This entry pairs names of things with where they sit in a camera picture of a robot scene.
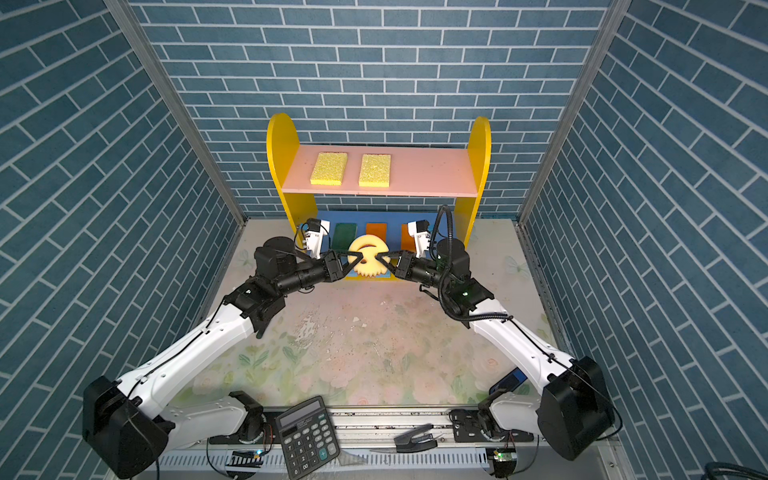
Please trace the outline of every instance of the black motor housing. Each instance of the black motor housing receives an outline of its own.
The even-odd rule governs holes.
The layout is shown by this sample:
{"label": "black motor housing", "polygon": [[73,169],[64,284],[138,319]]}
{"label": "black motor housing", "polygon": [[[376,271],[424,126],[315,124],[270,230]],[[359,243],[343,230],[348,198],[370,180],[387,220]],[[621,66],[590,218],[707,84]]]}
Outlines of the black motor housing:
{"label": "black motor housing", "polygon": [[104,376],[83,392],[83,439],[118,478],[142,473],[168,444],[168,434]]}
{"label": "black motor housing", "polygon": [[296,247],[288,237],[272,237],[253,252],[256,272],[269,279],[296,272]]}
{"label": "black motor housing", "polygon": [[549,445],[567,460],[578,457],[614,423],[614,407],[600,366],[585,356],[571,371],[550,379],[541,394],[538,427]]}

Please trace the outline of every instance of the calculator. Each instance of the calculator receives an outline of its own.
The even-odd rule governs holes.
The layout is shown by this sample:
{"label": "calculator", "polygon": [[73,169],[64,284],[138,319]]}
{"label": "calculator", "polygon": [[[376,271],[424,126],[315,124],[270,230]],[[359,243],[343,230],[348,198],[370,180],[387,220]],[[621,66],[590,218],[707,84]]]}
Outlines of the calculator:
{"label": "calculator", "polygon": [[314,472],[339,456],[339,442],[323,397],[301,402],[280,414],[275,423],[291,480]]}

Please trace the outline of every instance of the yellow shelf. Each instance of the yellow shelf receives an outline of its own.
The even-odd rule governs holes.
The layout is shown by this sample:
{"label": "yellow shelf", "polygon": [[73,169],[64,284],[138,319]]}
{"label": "yellow shelf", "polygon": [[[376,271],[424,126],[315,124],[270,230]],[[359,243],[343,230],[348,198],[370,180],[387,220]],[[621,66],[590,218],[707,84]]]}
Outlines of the yellow shelf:
{"label": "yellow shelf", "polygon": [[[346,152],[347,165],[339,186],[312,185],[310,177],[320,152]],[[389,187],[360,187],[363,154],[392,156]],[[270,172],[288,221],[296,225],[317,216],[314,194],[456,197],[456,236],[468,244],[491,165],[491,125],[478,117],[467,150],[426,147],[360,147],[301,145],[293,121],[276,114],[266,132]]]}

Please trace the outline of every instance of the table surface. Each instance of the table surface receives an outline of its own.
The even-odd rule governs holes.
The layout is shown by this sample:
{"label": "table surface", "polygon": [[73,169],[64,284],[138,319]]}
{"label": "table surface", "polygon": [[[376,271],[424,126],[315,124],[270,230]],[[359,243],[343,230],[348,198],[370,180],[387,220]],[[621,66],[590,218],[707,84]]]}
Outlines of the table surface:
{"label": "table surface", "polygon": [[[253,274],[253,250],[278,235],[293,235],[285,220],[248,222],[214,305]],[[468,252],[473,276],[554,342],[513,223],[477,220]],[[227,350],[172,405],[241,389],[264,406],[316,395],[328,406],[472,404],[514,367],[488,340],[445,316],[416,284],[342,280],[289,296],[262,339],[251,336]],[[536,395],[528,383],[516,393]]]}

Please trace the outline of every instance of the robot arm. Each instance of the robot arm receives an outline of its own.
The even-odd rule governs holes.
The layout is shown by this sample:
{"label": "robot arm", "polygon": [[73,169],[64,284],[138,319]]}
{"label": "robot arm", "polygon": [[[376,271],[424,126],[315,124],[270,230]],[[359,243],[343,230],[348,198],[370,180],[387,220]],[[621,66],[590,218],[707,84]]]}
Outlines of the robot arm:
{"label": "robot arm", "polygon": [[[538,430],[558,454],[575,459],[614,422],[615,408],[600,367],[589,357],[576,360],[554,348],[509,315],[493,293],[472,278],[464,244],[452,238],[451,213],[447,208],[441,211],[447,216],[449,234],[436,249],[427,236],[425,249],[419,249],[417,242],[416,253],[384,252],[376,259],[395,277],[420,283],[419,290],[438,300],[449,318],[484,336],[517,365],[541,395]],[[409,224],[411,230],[425,228]],[[434,258],[427,258],[425,251],[432,251]],[[436,288],[438,295],[429,288]],[[519,419],[521,410],[510,397],[510,392],[500,389],[483,402],[488,404],[488,417],[492,416],[487,423],[497,431],[520,427],[515,417]]]}
{"label": "robot arm", "polygon": [[[261,338],[289,293],[341,280],[362,259],[358,252],[320,253],[329,225],[316,219],[307,223],[307,253],[297,251],[290,238],[269,239],[254,253],[257,274],[225,296],[212,317],[118,380],[102,376],[86,387],[83,439],[118,478],[142,472],[166,449],[215,435],[237,434],[250,442],[262,432],[263,409],[244,392],[191,409],[167,405],[225,350],[252,333]],[[555,451],[576,458],[613,422],[600,368],[587,357],[574,361],[509,316],[494,295],[472,278],[469,255],[459,240],[452,244],[442,240],[435,258],[428,258],[433,247],[428,227],[424,220],[409,225],[416,252],[380,253],[377,260],[395,277],[420,283],[419,289],[438,300],[450,318],[496,345],[541,393],[537,425],[527,417],[520,423],[515,402],[499,398],[508,395],[504,390],[484,401],[488,423],[502,430],[537,426]],[[356,260],[346,262],[347,256]],[[437,288],[438,296],[428,288]]]}
{"label": "robot arm", "polygon": [[[346,262],[348,255],[356,260]],[[341,280],[362,254],[307,255],[290,238],[275,237],[256,248],[254,257],[257,274],[226,295],[215,314],[116,381],[102,376],[86,387],[83,439],[118,478],[138,475],[166,449],[200,439],[235,433],[244,442],[257,439],[263,408],[245,392],[189,409],[167,405],[221,353],[252,333],[261,338],[286,295]]]}

